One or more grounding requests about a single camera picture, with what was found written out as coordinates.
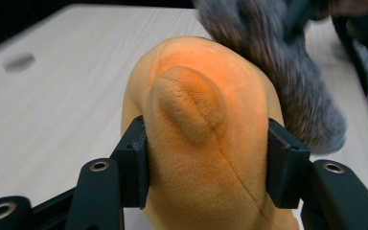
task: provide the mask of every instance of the table surface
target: table surface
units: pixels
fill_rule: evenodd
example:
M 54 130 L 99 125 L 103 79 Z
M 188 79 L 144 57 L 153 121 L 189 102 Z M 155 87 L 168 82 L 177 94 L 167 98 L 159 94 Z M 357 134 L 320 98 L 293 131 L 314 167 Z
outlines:
M 130 71 L 177 35 L 209 37 L 195 10 L 72 5 L 0 45 L 0 197 L 36 206 L 108 157 Z M 368 188 L 368 104 L 330 20 L 310 24 L 307 50 L 348 122 L 345 146 L 320 158 L 347 165 Z M 126 229 L 150 226 L 128 209 Z

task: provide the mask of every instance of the orange plush toy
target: orange plush toy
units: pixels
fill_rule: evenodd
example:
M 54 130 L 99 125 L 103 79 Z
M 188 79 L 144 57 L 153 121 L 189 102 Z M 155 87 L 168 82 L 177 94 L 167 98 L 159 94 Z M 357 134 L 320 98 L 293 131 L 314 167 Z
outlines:
M 283 119 L 256 66 L 205 38 L 167 39 L 131 73 L 122 133 L 142 114 L 156 229 L 298 229 L 265 190 L 268 118 Z

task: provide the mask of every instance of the white table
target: white table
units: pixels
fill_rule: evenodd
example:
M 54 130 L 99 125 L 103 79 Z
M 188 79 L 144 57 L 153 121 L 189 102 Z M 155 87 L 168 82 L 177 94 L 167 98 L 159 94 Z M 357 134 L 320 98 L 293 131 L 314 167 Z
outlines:
M 1 45 L 0 197 L 36 206 L 74 187 L 84 163 L 108 157 L 133 65 L 177 35 L 209 37 L 194 10 L 73 5 Z M 368 187 L 368 104 L 329 20 L 310 26 L 307 49 L 348 120 L 344 148 L 326 158 Z M 126 229 L 150 226 L 126 210 Z

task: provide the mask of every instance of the gray fur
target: gray fur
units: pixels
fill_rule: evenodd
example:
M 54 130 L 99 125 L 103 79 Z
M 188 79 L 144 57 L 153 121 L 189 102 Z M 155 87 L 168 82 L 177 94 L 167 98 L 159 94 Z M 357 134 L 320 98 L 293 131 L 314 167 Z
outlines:
M 346 123 L 320 71 L 305 49 L 304 35 L 283 40 L 285 0 L 195 0 L 199 21 L 212 38 L 256 64 L 280 99 L 286 129 L 314 153 L 339 150 Z

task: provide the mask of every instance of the stuffed animal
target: stuffed animal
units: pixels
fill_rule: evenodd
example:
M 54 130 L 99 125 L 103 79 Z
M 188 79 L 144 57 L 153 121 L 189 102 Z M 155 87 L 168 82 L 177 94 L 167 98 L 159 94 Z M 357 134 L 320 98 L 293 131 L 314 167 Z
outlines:
M 134 67 L 122 133 L 143 115 L 156 229 L 298 229 L 265 190 L 268 119 L 276 91 L 254 64 L 201 37 L 176 37 Z
M 342 148 L 346 123 L 306 52 L 304 33 L 284 40 L 290 0 L 194 2 L 199 21 L 214 40 L 257 65 L 271 80 L 288 131 L 313 153 Z

